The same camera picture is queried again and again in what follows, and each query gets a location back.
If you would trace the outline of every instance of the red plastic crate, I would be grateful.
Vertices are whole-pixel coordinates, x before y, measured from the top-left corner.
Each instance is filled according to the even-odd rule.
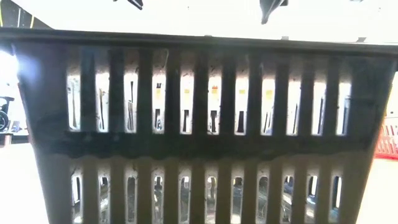
[[[384,118],[374,157],[398,160],[398,118]]]

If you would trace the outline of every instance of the plastic basket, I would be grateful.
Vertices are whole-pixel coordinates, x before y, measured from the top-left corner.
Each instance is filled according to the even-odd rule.
[[[375,158],[398,160],[397,121],[397,118],[384,118],[376,151],[374,152]]]
[[[53,30],[0,38],[19,61],[50,223],[355,223],[395,47]],[[193,81],[182,84],[186,74]],[[313,133],[319,74],[324,112]],[[106,82],[109,91],[98,90]],[[341,82],[351,83],[343,103]],[[80,105],[73,121],[69,92]],[[106,102],[109,120],[98,116]]]

